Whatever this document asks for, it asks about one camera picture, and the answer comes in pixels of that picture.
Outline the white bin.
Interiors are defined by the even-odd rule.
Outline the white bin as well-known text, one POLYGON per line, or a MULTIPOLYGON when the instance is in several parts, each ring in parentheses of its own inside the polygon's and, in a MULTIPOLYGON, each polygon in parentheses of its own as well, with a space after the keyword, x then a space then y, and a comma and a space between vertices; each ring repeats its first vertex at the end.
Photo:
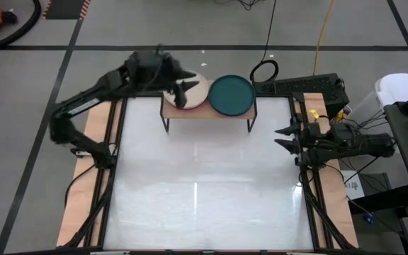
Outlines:
POLYGON ((363 128, 385 122, 383 108, 408 101, 408 73, 388 74, 378 79, 373 90, 351 111, 348 119, 363 128))

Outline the black table frame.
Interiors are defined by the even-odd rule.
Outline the black table frame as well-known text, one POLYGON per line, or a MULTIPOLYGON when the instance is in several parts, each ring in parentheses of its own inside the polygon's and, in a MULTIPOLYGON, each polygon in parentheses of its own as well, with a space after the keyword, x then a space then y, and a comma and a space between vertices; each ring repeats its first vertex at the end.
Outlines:
MULTIPOLYGON (((118 123, 118 128, 117 128, 116 140, 114 142, 117 145, 119 145, 121 143, 121 137, 122 137, 122 133, 123 133, 123 126, 125 125, 125 110, 127 109, 128 101, 126 99, 123 99, 123 100, 119 100, 119 101, 112 102, 112 103, 117 103, 117 102, 122 103, 122 106, 121 106, 121 109, 120 109, 120 117, 119 117, 119 123, 118 123)), ((109 187, 109 186, 112 186, 113 182, 114 182, 114 176, 116 174, 116 170, 115 169, 98 169, 98 170, 99 171, 103 171, 103 170, 108 170, 109 171, 108 182, 106 184, 105 189, 107 187, 109 187)), ((66 199, 68 198, 68 195, 69 195, 69 189, 72 187, 72 184, 74 184, 75 181, 76 181, 76 179, 74 178, 72 180, 72 182, 70 183, 70 186, 67 189, 67 194, 65 196, 66 199)), ((103 196, 103 194, 98 195, 96 193, 93 195, 92 210, 93 210, 94 206, 97 204, 98 200, 102 196, 103 196)), ((84 247, 102 247, 103 246, 103 242, 100 240, 100 238, 103 237, 103 235, 106 233, 106 231, 104 230, 104 228, 105 228, 104 223, 106 222, 105 217, 109 213, 110 203, 111 203, 110 201, 107 201, 106 204, 98 211, 96 219, 91 223, 91 226, 89 227, 89 229, 84 233, 85 236, 82 237, 78 241, 78 244, 75 246, 76 249, 84 248, 84 247)), ((63 246, 57 246, 57 248, 58 249, 63 248, 63 247, 67 248, 69 246, 68 245, 69 242, 67 242, 63 246)))

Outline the white paper sheet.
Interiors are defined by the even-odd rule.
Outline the white paper sheet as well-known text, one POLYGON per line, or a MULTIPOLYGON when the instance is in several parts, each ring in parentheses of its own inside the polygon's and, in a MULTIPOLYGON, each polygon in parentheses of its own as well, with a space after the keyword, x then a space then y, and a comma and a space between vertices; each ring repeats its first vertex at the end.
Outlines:
POLYGON ((354 170, 342 170, 341 173, 344 177, 346 195, 352 200, 364 197, 365 193, 356 172, 354 170))

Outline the pink plate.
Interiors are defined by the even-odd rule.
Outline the pink plate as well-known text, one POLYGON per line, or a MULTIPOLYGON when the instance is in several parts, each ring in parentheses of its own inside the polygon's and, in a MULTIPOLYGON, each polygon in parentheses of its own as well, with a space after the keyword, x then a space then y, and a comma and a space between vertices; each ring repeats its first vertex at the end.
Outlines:
POLYGON ((185 107, 185 108, 177 108, 176 106, 174 106, 174 105, 171 105, 170 103, 168 103, 167 104, 167 106, 170 108, 170 109, 172 109, 173 111, 194 111, 195 109, 199 109, 200 107, 202 107, 202 106, 204 106, 205 104, 204 103, 202 103, 202 104, 199 104, 199 105, 196 105, 196 106, 190 106, 190 107, 185 107))

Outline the beige plate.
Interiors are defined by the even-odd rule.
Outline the beige plate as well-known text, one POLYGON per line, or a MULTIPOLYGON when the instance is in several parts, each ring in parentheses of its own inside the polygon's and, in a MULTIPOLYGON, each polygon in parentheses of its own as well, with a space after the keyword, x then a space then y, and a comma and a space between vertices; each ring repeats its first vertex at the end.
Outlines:
MULTIPOLYGON (((197 72, 195 73, 196 73, 196 76, 191 79, 175 81, 176 84, 181 84, 182 81, 198 81, 199 82, 198 85, 184 92, 185 97, 187 99, 187 102, 184 108, 202 104, 208 98, 208 92, 210 89, 210 84, 208 80, 202 74, 199 74, 197 72)), ((167 82, 166 87, 167 87, 167 90, 163 91, 164 99, 171 105, 176 106, 176 103, 175 103, 176 94, 174 93, 172 89, 172 82, 171 81, 167 82)))

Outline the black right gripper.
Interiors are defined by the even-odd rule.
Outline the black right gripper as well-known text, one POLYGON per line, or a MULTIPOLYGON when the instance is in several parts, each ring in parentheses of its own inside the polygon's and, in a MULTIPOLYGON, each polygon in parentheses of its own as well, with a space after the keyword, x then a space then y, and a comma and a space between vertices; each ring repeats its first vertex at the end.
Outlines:
MULTIPOLYGON (((275 133, 282 135, 292 135, 296 133, 296 125, 275 130, 275 133)), ((329 160, 332 152, 330 141, 324 139, 325 135, 321 133, 318 123, 310 123, 301 131, 295 140, 275 139, 274 142, 290 152, 290 154, 299 154, 295 158, 296 166, 323 167, 329 160)))

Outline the hazard striped floor mat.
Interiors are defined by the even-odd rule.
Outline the hazard striped floor mat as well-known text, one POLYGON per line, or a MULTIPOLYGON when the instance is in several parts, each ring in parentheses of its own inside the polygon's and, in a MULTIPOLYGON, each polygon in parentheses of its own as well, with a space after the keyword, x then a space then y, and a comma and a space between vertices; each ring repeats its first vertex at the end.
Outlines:
POLYGON ((45 20, 83 20, 91 0, 49 0, 42 18, 45 20))

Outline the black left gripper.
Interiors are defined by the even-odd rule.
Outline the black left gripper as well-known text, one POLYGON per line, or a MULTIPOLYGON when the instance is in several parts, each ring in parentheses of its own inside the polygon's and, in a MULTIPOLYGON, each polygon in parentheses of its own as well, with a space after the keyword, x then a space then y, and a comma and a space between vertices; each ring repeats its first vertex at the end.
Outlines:
POLYGON ((182 70, 179 61, 170 54, 162 56, 158 76, 153 83, 155 91, 166 91, 175 95, 174 102, 177 108, 184 108, 187 103, 185 92, 198 85, 198 81, 183 81, 196 76, 195 72, 182 70))

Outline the wooden shelf with black frame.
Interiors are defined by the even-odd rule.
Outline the wooden shelf with black frame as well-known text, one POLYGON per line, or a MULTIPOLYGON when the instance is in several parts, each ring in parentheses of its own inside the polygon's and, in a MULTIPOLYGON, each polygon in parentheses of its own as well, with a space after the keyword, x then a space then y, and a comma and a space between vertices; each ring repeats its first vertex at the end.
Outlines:
POLYGON ((258 115, 256 98, 254 101, 254 105, 245 114, 239 116, 227 116, 218 113, 216 110, 212 108, 208 98, 204 101, 205 104, 204 106, 195 110, 185 111, 172 110, 167 106, 167 104, 168 102, 164 99, 163 95, 161 97, 161 106, 159 114, 166 132, 169 132, 171 119, 222 119, 222 118, 246 120, 247 130, 248 132, 251 132, 258 115))

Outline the teal plate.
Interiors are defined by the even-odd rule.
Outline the teal plate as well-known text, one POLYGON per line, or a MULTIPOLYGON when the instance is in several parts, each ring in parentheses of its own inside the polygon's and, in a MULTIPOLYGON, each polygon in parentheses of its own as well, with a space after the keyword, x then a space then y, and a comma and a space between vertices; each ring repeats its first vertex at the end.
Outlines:
POLYGON ((208 93, 212 108, 227 116, 245 114, 254 105, 255 98, 251 83, 237 75, 225 75, 214 80, 208 93))

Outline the wooden base board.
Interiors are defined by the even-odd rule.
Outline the wooden base board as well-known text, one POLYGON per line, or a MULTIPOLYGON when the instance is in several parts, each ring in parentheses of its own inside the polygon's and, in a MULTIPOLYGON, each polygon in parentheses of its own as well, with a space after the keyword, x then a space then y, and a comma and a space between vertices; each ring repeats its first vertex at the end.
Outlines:
MULTIPOLYGON (((320 130, 325 133, 329 130, 329 120, 324 104, 323 95, 320 93, 304 93, 303 98, 297 98, 296 111, 304 115, 304 119, 310 123, 315 121, 315 116, 322 116, 317 122, 320 130)), ((322 193, 319 204, 326 208, 326 213, 335 224, 338 231, 354 247, 358 247, 358 240, 350 209, 346 197, 344 180, 341 177, 339 162, 335 159, 328 161, 310 183, 314 195, 322 193)))
MULTIPOLYGON (((87 112, 84 134, 96 142, 115 142, 122 103, 102 103, 87 112)), ((79 231, 92 210, 94 194, 101 196, 108 182, 108 170, 93 167, 90 156, 78 158, 69 189, 57 246, 63 246, 79 231)))

